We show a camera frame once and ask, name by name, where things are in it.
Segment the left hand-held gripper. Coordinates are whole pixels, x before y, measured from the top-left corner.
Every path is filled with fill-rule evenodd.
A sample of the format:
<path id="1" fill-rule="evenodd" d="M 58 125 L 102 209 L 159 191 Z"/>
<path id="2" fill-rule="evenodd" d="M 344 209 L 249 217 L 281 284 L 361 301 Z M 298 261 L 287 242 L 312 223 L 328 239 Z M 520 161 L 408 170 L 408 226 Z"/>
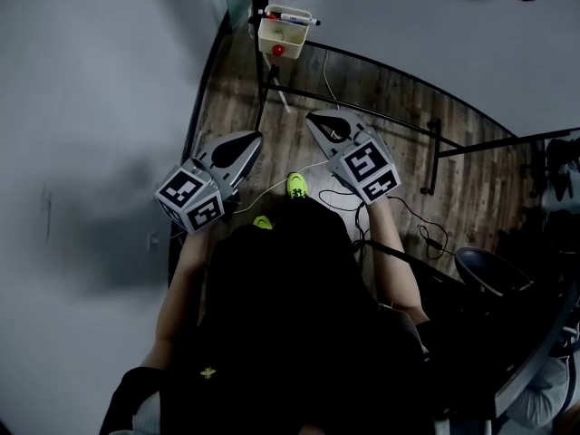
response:
<path id="1" fill-rule="evenodd" d="M 168 218 L 190 234 L 229 218 L 240 204 L 238 186 L 263 147 L 259 131 L 238 131 L 207 142 L 173 169 L 155 199 Z"/>

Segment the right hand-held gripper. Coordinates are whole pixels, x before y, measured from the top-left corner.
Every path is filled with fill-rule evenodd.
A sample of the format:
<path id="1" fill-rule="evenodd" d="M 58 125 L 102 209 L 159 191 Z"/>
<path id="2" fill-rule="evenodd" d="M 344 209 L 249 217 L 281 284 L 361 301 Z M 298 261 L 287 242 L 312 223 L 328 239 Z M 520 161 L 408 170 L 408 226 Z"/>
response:
<path id="1" fill-rule="evenodd" d="M 401 184 L 382 137 L 349 111 L 309 112 L 305 123 L 328 159 L 327 168 L 367 205 Z"/>

